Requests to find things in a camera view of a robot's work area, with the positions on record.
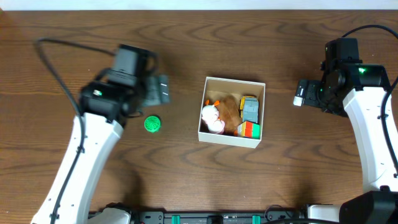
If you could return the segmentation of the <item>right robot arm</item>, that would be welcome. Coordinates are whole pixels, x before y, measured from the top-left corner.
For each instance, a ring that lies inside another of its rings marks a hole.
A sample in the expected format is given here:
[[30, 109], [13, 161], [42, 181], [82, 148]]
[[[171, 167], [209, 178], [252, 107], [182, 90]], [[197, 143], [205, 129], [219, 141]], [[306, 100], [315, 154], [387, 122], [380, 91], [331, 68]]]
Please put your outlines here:
[[309, 205], [305, 217], [311, 223], [397, 223], [397, 128], [385, 68], [364, 64], [358, 41], [343, 37], [325, 45], [320, 69], [321, 80], [299, 81], [293, 104], [349, 118], [363, 194], [341, 205]]

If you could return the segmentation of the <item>yellow grey toy truck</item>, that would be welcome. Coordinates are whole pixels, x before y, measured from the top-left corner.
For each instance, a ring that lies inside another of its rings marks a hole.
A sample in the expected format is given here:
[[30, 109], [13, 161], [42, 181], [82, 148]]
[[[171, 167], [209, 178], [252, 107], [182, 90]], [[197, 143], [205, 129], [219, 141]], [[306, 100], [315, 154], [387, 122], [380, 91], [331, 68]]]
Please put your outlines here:
[[243, 96], [239, 105], [242, 121], [258, 123], [259, 101], [254, 96]]

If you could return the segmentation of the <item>green round plastic toy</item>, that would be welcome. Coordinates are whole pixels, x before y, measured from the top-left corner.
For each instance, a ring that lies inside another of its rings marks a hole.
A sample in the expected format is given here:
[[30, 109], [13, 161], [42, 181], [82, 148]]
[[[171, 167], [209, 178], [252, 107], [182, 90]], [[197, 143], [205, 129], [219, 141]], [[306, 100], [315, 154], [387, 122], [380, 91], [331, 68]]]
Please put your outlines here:
[[158, 132], [161, 128], [161, 125], [161, 120], [156, 115], [148, 116], [144, 121], [144, 127], [150, 133]]

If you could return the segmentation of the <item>colourful puzzle cube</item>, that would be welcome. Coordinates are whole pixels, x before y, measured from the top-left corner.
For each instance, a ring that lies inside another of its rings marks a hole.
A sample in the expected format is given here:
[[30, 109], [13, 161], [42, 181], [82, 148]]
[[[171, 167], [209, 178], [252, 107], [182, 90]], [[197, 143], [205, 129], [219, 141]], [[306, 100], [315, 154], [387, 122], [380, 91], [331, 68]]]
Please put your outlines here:
[[256, 123], [245, 121], [236, 128], [234, 135], [242, 138], [260, 139], [260, 126]]

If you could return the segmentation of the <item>pink white plush toy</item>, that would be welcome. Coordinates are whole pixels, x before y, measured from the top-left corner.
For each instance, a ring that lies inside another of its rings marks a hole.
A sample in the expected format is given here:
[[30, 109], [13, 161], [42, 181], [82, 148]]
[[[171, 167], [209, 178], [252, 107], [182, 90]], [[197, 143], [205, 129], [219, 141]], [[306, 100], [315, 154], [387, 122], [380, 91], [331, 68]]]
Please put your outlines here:
[[217, 106], [220, 101], [215, 101], [212, 105], [209, 100], [205, 101], [204, 107], [201, 109], [201, 119], [207, 125], [211, 134], [223, 134], [225, 122], [220, 119], [220, 112]]

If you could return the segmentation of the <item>brown plush toy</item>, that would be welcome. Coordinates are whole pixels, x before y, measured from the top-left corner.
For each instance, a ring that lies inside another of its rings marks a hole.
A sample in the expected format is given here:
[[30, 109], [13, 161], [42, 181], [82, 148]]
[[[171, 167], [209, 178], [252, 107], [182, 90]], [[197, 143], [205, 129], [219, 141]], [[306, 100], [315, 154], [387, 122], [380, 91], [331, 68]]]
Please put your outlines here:
[[225, 123], [224, 134], [234, 136], [236, 128], [243, 122], [235, 97], [233, 95], [224, 97], [216, 107], [220, 113], [219, 119]]

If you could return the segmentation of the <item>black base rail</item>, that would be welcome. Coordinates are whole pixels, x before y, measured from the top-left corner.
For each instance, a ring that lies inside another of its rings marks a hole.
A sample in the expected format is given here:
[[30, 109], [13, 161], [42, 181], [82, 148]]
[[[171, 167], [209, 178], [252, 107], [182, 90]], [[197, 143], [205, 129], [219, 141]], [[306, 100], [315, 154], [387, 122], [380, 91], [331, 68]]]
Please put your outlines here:
[[306, 217], [303, 211], [294, 210], [293, 208], [284, 208], [280, 205], [272, 205], [263, 212], [166, 212], [165, 210], [154, 209], [133, 210], [121, 203], [111, 203], [98, 212], [90, 212], [88, 215], [88, 223], [103, 223], [104, 221], [100, 215], [105, 211], [110, 211], [112, 208], [127, 212], [130, 216], [127, 222], [137, 224], [261, 224], [283, 219]]

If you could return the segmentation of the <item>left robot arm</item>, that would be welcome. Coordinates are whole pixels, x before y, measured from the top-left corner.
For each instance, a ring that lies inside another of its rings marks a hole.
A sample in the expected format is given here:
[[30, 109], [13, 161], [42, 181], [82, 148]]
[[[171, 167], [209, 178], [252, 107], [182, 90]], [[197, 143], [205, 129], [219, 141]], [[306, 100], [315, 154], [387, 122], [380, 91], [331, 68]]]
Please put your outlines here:
[[55, 180], [32, 223], [136, 223], [120, 204], [90, 213], [90, 204], [110, 152], [126, 122], [141, 116], [144, 106], [168, 102], [166, 77], [155, 75], [156, 53], [121, 44], [114, 65], [81, 89], [76, 101], [64, 82], [60, 86], [76, 116], [68, 148]]

